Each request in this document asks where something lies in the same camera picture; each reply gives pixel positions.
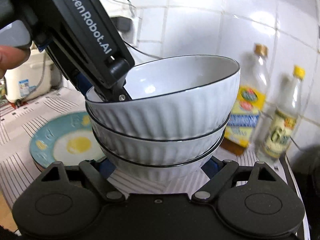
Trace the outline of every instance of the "striped tablecloth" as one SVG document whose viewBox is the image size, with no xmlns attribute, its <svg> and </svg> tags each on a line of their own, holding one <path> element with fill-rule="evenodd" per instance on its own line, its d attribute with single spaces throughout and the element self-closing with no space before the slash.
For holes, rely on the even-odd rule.
<svg viewBox="0 0 320 240">
<path fill-rule="evenodd" d="M 37 98 L 17 110 L 10 107 L 0 108 L 0 188 L 8 205 L 12 207 L 19 195 L 40 174 L 29 154 L 30 139 L 49 120 L 62 114 L 85 111 L 85 105 L 81 93 L 62 88 Z M 253 147 L 247 149 L 241 156 L 235 156 L 219 147 L 215 152 L 215 157 L 220 160 L 231 159 L 243 166 L 253 166 L 257 161 Z M 301 198 L 287 158 L 278 161 L 272 168 Z M 136 179 L 118 169 L 108 178 L 108 181 L 126 196 L 129 193 L 184 192 L 191 196 L 208 180 L 209 178 L 202 169 L 186 177 L 162 183 Z M 310 239 L 306 216 L 298 231 L 298 237 Z"/>
</svg>

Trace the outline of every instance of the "wooden surface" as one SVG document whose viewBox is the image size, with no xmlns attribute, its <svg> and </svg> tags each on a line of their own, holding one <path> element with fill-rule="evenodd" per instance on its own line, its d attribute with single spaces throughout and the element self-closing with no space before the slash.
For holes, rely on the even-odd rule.
<svg viewBox="0 0 320 240">
<path fill-rule="evenodd" d="M 6 201 L 4 200 L 1 190 L 0 190 L 0 225 L 3 226 L 4 228 L 11 230 L 12 232 L 18 229 L 16 223 L 12 218 L 11 210 L 8 207 Z"/>
</svg>

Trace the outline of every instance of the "triangular hole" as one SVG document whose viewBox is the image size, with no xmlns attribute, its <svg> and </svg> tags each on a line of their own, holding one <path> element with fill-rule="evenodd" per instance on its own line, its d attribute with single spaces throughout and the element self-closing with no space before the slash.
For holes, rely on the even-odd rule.
<svg viewBox="0 0 320 240">
<path fill-rule="evenodd" d="M 266 168 L 260 169 L 258 180 L 276 181 Z"/>
<path fill-rule="evenodd" d="M 41 181 L 54 181 L 54 180 L 59 180 L 59 170 L 58 167 L 53 167 L 47 175 L 44 176 L 44 178 Z"/>
</svg>

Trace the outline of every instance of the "tile wall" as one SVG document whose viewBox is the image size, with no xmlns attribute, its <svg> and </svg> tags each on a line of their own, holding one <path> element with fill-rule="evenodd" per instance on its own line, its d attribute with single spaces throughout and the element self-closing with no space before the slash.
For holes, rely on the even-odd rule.
<svg viewBox="0 0 320 240">
<path fill-rule="evenodd" d="M 112 0 L 101 2 L 110 16 L 131 15 L 127 5 Z M 268 114 L 273 114 L 279 91 L 292 76 L 293 65 L 305 68 L 303 110 L 294 135 L 301 150 L 289 148 L 292 165 L 303 155 L 303 149 L 320 145 L 320 0 L 131 2 L 136 7 L 136 17 L 141 19 L 137 48 L 150 54 L 160 57 L 216 54 L 231 57 L 245 67 L 254 43 L 267 45 L 271 87 L 264 111 Z M 136 64 L 153 60 L 130 51 Z"/>
</svg>

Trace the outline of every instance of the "brown liquid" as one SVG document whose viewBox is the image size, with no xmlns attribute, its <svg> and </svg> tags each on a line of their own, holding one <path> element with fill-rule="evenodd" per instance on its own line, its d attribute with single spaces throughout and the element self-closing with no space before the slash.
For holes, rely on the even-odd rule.
<svg viewBox="0 0 320 240">
<path fill-rule="evenodd" d="M 246 148 L 228 140 L 227 138 L 224 138 L 222 140 L 222 143 L 220 144 L 220 146 L 235 155 L 242 155 L 246 149 Z"/>
</svg>

